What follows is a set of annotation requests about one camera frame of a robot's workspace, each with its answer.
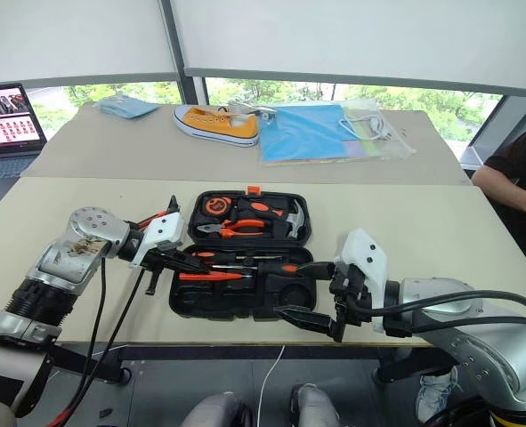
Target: roller shade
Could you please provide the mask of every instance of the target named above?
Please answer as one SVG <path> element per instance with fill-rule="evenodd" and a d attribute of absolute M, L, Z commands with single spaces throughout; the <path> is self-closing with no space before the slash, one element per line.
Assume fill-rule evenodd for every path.
<path fill-rule="evenodd" d="M 0 0 L 0 82 L 123 75 L 175 78 L 158 0 Z"/>
<path fill-rule="evenodd" d="M 174 0 L 173 5 L 191 76 L 245 77 L 247 71 L 251 77 L 289 78 L 290 73 L 341 83 L 526 95 L 526 0 Z"/>

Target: screwdriver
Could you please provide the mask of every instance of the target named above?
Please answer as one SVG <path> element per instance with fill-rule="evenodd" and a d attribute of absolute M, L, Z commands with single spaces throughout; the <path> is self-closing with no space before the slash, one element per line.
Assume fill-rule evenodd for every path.
<path fill-rule="evenodd" d="M 257 270 L 258 274 L 278 274 L 279 276 L 297 276 L 298 266 L 296 264 L 283 264 L 281 262 L 262 262 L 258 267 L 247 267 L 244 265 L 212 265 L 213 269 Z"/>
<path fill-rule="evenodd" d="M 216 253 L 216 252 L 194 252 L 193 256 L 201 258 L 203 262 L 235 262 L 238 260 L 245 260 L 246 258 L 252 258 L 254 260 L 278 260 L 282 258 L 281 255 L 255 255 L 255 256 L 245 256 L 245 255 L 235 255 L 227 253 Z"/>
<path fill-rule="evenodd" d="M 180 280 L 196 280 L 214 282 L 221 280 L 237 280 L 238 278 L 251 278 L 248 274 L 226 273 L 223 271 L 211 271 L 209 273 L 180 273 Z"/>
<path fill-rule="evenodd" d="M 251 202 L 242 198 L 237 202 L 237 208 L 239 210 L 246 209 L 248 211 L 254 211 L 260 218 L 266 218 L 269 220 L 284 220 L 287 218 L 287 212 L 282 209 L 276 209 L 265 203 Z"/>

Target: person's arm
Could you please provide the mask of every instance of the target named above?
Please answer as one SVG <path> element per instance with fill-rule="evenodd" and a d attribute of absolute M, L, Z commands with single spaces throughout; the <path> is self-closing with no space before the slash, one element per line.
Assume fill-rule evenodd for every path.
<path fill-rule="evenodd" d="M 526 190 L 513 184 L 496 169 L 483 165 L 474 173 L 473 183 L 493 200 L 526 212 Z"/>

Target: toolbox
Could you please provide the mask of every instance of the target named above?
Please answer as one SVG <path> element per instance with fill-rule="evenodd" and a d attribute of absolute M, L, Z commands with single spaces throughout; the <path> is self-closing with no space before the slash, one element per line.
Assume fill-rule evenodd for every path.
<path fill-rule="evenodd" d="M 296 273 L 313 261 L 303 246 L 312 232 L 306 201 L 296 194 L 207 191 L 199 195 L 183 251 L 209 265 L 208 275 L 174 273 L 169 303 L 181 316 L 227 319 L 279 316 L 275 307 L 316 305 L 316 280 Z"/>

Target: white sneaker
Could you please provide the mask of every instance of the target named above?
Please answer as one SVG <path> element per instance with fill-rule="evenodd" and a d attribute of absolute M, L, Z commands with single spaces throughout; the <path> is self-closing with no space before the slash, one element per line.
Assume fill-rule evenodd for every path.
<path fill-rule="evenodd" d="M 452 367 L 445 375 L 421 376 L 421 388 L 416 403 L 417 419 L 421 423 L 425 423 L 447 406 L 452 389 L 458 386 L 457 379 L 457 367 Z"/>

